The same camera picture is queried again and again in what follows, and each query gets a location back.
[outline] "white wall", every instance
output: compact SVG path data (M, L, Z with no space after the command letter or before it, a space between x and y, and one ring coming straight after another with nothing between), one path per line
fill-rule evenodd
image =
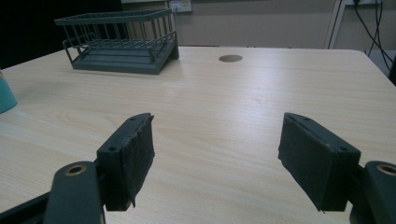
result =
M192 0L193 12L177 14L180 45L325 48L335 0ZM124 9L164 7L164 2L127 4ZM374 7L361 15L375 30ZM396 1L384 0L381 37L396 49ZM368 49L371 41L353 8L347 7L334 47Z

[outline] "light wood grain tabletop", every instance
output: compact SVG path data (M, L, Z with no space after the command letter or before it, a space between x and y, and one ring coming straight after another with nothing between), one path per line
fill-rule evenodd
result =
M396 89L361 52L180 47L161 74L73 70L59 51L4 69L0 212L50 190L129 117L154 115L156 156L136 208L107 223L349 223L318 212L277 159L285 112L320 123L367 161L396 163ZM236 54L243 60L224 63Z

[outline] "wire basket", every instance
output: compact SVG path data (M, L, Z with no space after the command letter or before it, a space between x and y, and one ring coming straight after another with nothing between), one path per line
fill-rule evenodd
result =
M158 75L168 59L178 59L171 15L171 9L88 13L55 24L67 35L63 45L74 69Z

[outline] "electrical cable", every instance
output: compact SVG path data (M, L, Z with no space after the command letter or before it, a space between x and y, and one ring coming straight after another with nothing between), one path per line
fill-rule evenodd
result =
M379 18L378 18L378 4L377 4L377 0L375 0L375 25L376 25L376 28L375 28L374 39L377 39L378 32L379 32L379 23L381 22L381 19L382 19L382 1L381 1L381 9L380 9L380 13L379 13ZM373 50L374 44L375 44L375 42L373 41L372 46L370 47L370 50L367 54L367 56L369 56L369 57Z
M377 39L378 45L382 48L381 37L380 37L380 34L379 34L379 24L380 24L381 19L382 19L382 12L383 12L383 9L384 9L384 8L383 8L383 2L382 2L382 0L379 0L379 1L380 1L380 3L379 3L380 9L379 9L379 17L378 17L378 0L375 0L375 24L376 24L376 29L375 29L374 39ZM370 57L370 54L371 54L371 52L372 52L372 50L373 50L374 44L375 44L375 43L373 42L372 46L370 47L370 51L369 51L369 53L367 54L367 56L369 56L369 57ZM384 54L383 51L381 51L381 56L382 56L382 59L384 60L385 66L386 66L386 67L388 68L388 70L390 71L390 67L389 67L389 65L388 65L388 61L387 61L387 59L385 58L385 54Z
M384 59L385 59L385 57L387 57L387 58L393 63L393 60L392 60L392 59L388 56L388 54L382 49L380 43L378 43L378 42L373 38L373 36L371 35L369 29L367 28L367 25L365 24L365 22L364 22L363 19L361 18L361 14L360 14L359 11L358 11L358 3L359 3L359 1L356 1L356 2L355 2L355 12L356 12L356 15L358 16L359 20L361 21L361 24L363 25L364 29L366 30L367 35L370 36L370 38L373 40L373 43L381 50L381 53L383 54Z
M340 8L341 8L342 3L343 3L343 1L340 1L340 4L338 5L338 8L337 8L337 14L335 15L335 18L338 18L338 14L340 13ZM331 45L331 43L332 43L332 36L333 36L333 34L334 34L335 24L337 23L336 21L337 21L337 19L335 19L335 23L334 23L334 25L332 26L332 34L330 35L329 45L327 46L327 49L330 48L330 45Z

